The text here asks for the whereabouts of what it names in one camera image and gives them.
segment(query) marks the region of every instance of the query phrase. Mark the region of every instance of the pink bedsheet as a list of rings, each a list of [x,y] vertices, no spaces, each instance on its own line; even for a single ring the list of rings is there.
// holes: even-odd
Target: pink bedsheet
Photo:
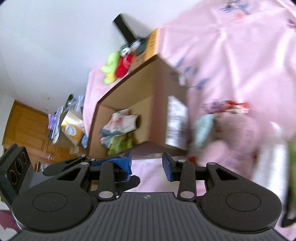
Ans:
[[[160,55],[188,79],[190,127],[205,114],[203,104],[234,100],[250,104],[262,138],[273,121],[288,140],[296,132],[296,6],[289,0],[226,2],[204,0],[162,28]],[[114,85],[103,78],[100,67],[89,75],[87,134],[97,101]],[[132,170],[141,178],[135,191],[178,189],[166,181],[160,159],[134,161]],[[277,230],[288,240],[296,237],[295,225]]]

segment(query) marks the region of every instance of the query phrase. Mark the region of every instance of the open cardboard box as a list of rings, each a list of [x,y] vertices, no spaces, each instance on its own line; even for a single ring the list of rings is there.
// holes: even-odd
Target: open cardboard box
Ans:
[[[108,149],[101,146],[99,131],[109,122],[113,113],[127,108],[131,115],[140,115],[139,128],[133,132],[133,159],[152,158],[157,156],[155,153],[163,152],[172,156],[186,154],[187,148],[166,144],[169,96],[174,96],[182,105],[186,105],[186,87],[179,84],[178,73],[158,55],[154,55],[123,78],[97,103],[87,155],[91,158],[107,156]]]

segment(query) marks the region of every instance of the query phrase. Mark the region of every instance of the plush toy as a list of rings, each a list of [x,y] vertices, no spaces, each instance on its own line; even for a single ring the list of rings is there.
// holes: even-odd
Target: plush toy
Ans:
[[[211,142],[201,151],[197,164],[205,166],[207,162],[216,162],[250,178],[254,151],[259,140],[259,128],[256,121],[246,114],[219,113],[215,115],[219,115],[219,118],[215,118],[215,125],[218,125],[220,129],[220,140]]]
[[[106,78],[104,79],[104,82],[106,84],[111,84],[116,80],[116,76],[114,75],[114,72],[118,65],[118,61],[119,61],[119,52],[114,52],[109,55],[107,64],[101,68],[102,72],[106,74]]]
[[[121,49],[120,55],[121,57],[115,70],[115,76],[117,78],[123,78],[126,75],[133,60],[133,53],[131,53],[131,49],[129,47]]]

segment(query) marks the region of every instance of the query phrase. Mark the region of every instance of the metal bolt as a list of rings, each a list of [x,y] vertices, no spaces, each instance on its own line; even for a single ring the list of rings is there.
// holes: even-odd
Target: metal bolt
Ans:
[[[111,198],[113,197],[113,192],[110,192],[110,191],[102,191],[99,193],[99,197],[100,198]]]
[[[186,199],[193,198],[194,193],[191,192],[191,191],[183,191],[183,192],[180,193],[180,197],[186,198]]]

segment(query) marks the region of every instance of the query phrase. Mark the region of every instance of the cardboard box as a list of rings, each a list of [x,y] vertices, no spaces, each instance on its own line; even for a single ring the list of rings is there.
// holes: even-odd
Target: cardboard box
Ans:
[[[172,156],[186,154],[188,132],[186,91],[186,87],[179,84],[178,73],[172,67],[158,55],[150,57],[97,103],[89,134],[87,155],[91,158],[107,156],[108,149],[101,146],[99,131],[109,122],[113,113],[127,108],[130,109],[130,114],[140,115],[139,128],[133,132],[135,141],[131,149],[133,159],[151,158],[163,152],[168,152]],[[173,107],[170,102],[172,99],[185,114],[182,117],[182,131],[177,131],[177,136],[170,131],[172,120],[176,119],[168,112]],[[178,146],[178,133],[183,134],[182,148]]]

